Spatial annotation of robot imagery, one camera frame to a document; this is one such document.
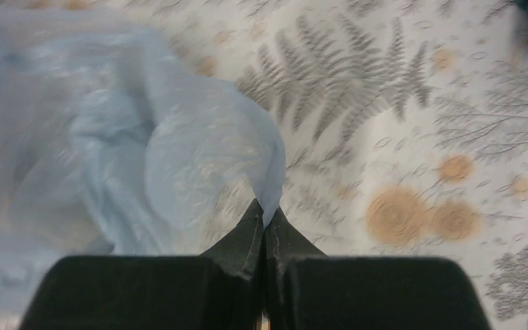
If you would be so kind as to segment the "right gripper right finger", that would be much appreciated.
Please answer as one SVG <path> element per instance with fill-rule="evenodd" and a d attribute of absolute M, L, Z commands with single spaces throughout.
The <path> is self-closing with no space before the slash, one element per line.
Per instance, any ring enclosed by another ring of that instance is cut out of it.
<path fill-rule="evenodd" d="M 277 210 L 265 229 L 271 329 L 489 329 L 474 286 L 439 257 L 328 256 Z"/>

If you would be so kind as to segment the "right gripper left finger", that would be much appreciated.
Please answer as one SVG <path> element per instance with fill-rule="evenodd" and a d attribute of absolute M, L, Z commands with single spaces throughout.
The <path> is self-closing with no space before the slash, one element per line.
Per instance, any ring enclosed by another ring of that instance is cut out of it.
<path fill-rule="evenodd" d="M 258 329 L 262 210 L 197 256 L 68 256 L 46 273 L 22 329 Z"/>

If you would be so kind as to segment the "light blue plastic trash bag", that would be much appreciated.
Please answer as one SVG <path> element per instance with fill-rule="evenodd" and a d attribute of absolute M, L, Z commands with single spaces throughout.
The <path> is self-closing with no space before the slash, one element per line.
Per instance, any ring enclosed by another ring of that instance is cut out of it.
<path fill-rule="evenodd" d="M 188 71 L 155 30 L 108 9 L 0 5 L 0 310 L 25 310 L 75 253 L 196 250 L 222 190 L 269 223 L 285 179 L 270 115 Z"/>

